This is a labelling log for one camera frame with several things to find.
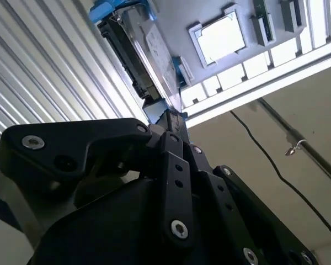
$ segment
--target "wire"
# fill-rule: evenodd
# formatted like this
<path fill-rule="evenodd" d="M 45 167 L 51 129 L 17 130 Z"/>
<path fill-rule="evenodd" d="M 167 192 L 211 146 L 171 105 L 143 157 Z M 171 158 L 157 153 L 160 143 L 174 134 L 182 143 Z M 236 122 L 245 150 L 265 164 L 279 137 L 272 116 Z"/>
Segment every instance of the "wire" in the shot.
<path fill-rule="evenodd" d="M 270 161 L 272 167 L 276 171 L 277 176 L 280 178 L 281 181 L 283 181 L 288 187 L 290 187 L 296 194 L 299 195 L 300 198 L 312 209 L 312 211 L 319 217 L 321 222 L 327 227 L 327 229 L 331 232 L 331 225 L 327 222 L 327 220 L 322 216 L 322 214 L 314 207 L 314 205 L 296 188 L 294 187 L 289 181 L 287 181 L 280 173 L 279 169 L 277 168 L 275 162 L 270 157 L 270 155 L 266 152 L 266 150 L 262 147 L 262 145 L 255 139 L 253 134 L 251 133 L 249 127 L 233 112 L 230 111 L 230 113 L 234 116 L 234 118 L 237 119 L 237 121 L 246 129 L 248 135 L 253 140 L 253 142 L 260 148 L 262 153 L 267 157 L 267 159 Z"/>

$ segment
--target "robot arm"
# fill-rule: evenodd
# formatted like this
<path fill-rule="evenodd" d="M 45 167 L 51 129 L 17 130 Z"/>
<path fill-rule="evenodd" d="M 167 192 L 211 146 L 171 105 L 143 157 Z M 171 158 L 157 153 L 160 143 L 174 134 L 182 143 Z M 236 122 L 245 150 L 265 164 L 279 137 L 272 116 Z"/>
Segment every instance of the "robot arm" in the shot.
<path fill-rule="evenodd" d="M 0 141 L 0 218 L 35 247 L 31 265 L 317 264 L 184 132 L 169 110 L 149 127 L 136 119 L 11 127 Z M 140 175 L 110 188 L 128 171 Z"/>

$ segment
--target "bolt head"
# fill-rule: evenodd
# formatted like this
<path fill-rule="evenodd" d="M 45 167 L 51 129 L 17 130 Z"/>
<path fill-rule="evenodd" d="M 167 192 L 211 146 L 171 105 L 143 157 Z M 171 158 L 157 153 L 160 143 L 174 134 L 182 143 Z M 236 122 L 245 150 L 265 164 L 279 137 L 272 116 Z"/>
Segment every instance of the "bolt head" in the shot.
<path fill-rule="evenodd" d="M 304 260 L 305 260 L 309 265 L 313 265 L 312 260 L 309 258 L 308 255 L 306 255 L 306 253 L 302 252 L 301 255 L 302 255 L 302 257 L 304 258 Z"/>
<path fill-rule="evenodd" d="M 39 150 L 45 146 L 43 139 L 36 135 L 27 135 L 23 137 L 21 143 L 24 147 L 32 150 Z"/>
<path fill-rule="evenodd" d="M 147 129 L 145 128 L 145 126 L 138 124 L 137 125 L 137 129 L 143 133 L 147 132 Z"/>
<path fill-rule="evenodd" d="M 257 256 L 255 255 L 254 251 L 252 251 L 250 248 L 244 248 L 243 253 L 247 261 L 250 263 L 250 265 L 259 264 L 259 260 Z"/>
<path fill-rule="evenodd" d="M 228 168 L 223 168 L 223 171 L 225 172 L 225 174 L 227 175 L 227 176 L 230 176 L 232 173 L 231 173 L 231 171 L 228 169 Z"/>
<path fill-rule="evenodd" d="M 179 239 L 186 239 L 189 235 L 188 228 L 179 220 L 174 220 L 170 225 L 170 229 Z"/>
<path fill-rule="evenodd" d="M 197 146 L 194 146 L 194 150 L 196 153 L 202 153 L 201 149 L 199 149 Z"/>

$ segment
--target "screw hole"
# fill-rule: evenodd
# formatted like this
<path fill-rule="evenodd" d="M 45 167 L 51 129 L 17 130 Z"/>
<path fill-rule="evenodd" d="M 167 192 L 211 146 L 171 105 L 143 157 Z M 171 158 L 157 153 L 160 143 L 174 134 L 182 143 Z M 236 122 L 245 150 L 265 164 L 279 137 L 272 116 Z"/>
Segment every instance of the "screw hole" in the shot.
<path fill-rule="evenodd" d="M 232 206 L 230 204 L 226 203 L 225 206 L 227 207 L 227 209 L 229 211 L 233 211 L 233 208 L 232 208 Z"/>
<path fill-rule="evenodd" d="M 56 166 L 56 168 L 64 172 L 73 172 L 77 168 L 77 162 L 75 161 L 75 159 L 63 155 L 55 157 L 54 165 Z"/>
<path fill-rule="evenodd" d="M 179 165 L 175 165 L 175 168 L 178 170 L 178 171 L 183 171 L 183 168 Z"/>
<path fill-rule="evenodd" d="M 251 253 L 248 253 L 248 257 L 251 261 L 253 261 L 255 259 L 254 256 Z"/>
<path fill-rule="evenodd" d="M 29 139 L 29 140 L 28 140 L 28 143 L 29 143 L 30 145 L 38 145 L 38 144 L 39 144 L 39 142 L 38 142 L 37 140 L 35 140 L 35 139 Z"/>
<path fill-rule="evenodd" d="M 179 188 L 182 188 L 184 186 L 183 183 L 179 180 L 176 180 L 174 182 L 175 182 L 175 185 L 177 185 Z"/>

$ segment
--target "corrugated metal wall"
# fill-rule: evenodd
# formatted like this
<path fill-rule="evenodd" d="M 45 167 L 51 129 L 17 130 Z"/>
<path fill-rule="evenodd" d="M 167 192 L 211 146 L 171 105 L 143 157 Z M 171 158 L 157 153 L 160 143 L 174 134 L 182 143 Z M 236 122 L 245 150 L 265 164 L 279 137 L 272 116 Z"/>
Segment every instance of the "corrugated metal wall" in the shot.
<path fill-rule="evenodd" d="M 83 4 L 0 0 L 0 134 L 14 124 L 121 117 L 146 122 Z"/>

